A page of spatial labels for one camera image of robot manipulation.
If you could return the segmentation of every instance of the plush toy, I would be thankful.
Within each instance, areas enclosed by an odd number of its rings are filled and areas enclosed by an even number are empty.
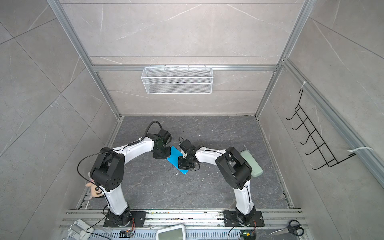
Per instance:
[[[89,182],[87,184],[85,184],[86,187],[91,187],[91,196],[90,196],[90,199],[92,197],[102,197],[104,196],[104,193],[103,191],[96,185],[94,185],[93,183]]]

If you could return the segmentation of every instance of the scissors blade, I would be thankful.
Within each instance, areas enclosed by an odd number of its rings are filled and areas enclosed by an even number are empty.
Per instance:
[[[270,236],[272,235],[280,235],[280,234],[284,234],[284,233],[288,233],[288,228],[285,228],[285,229],[281,229],[281,230],[277,230],[277,231],[274,231],[273,233],[270,233]]]

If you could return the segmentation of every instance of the black scissors handle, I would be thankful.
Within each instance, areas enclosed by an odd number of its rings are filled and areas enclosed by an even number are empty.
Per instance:
[[[296,225],[294,225],[294,226],[292,226],[291,225],[291,223],[292,222],[296,222],[297,224]],[[294,235],[296,235],[296,236],[303,236],[304,235],[304,229],[301,227],[301,224],[298,222],[298,221],[296,221],[296,220],[290,220],[289,221],[289,224],[288,224],[288,226],[287,226],[287,229],[288,229],[288,231],[291,233],[291,234],[294,234]]]

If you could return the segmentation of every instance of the black mounting plate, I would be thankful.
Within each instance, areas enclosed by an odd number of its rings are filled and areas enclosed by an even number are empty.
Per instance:
[[[131,211],[131,217],[135,219],[135,225],[136,227],[143,227],[145,216],[147,212],[145,211]],[[117,222],[114,221],[111,213],[108,211],[107,216],[105,217],[104,221],[104,227],[120,227]],[[125,227],[132,227],[132,221],[130,220],[128,225]]]
[[[225,210],[223,213],[224,213],[224,224],[226,227],[233,227],[239,224],[238,221],[233,221],[233,219],[237,219],[236,211]],[[255,220],[257,227],[265,226],[263,214],[261,211],[255,211],[255,214],[252,216],[252,219]],[[255,223],[251,220],[249,227],[254,227],[254,226],[255,226]]]

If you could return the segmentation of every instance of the blue rectangular object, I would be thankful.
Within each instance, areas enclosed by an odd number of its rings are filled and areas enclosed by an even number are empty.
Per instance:
[[[174,146],[170,148],[170,157],[167,158],[167,160],[172,163],[173,166],[175,166],[177,169],[179,169],[179,165],[177,164],[177,160],[179,159],[179,156],[183,156],[183,154]],[[182,170],[179,169],[180,172],[183,174],[186,174],[188,170]]]

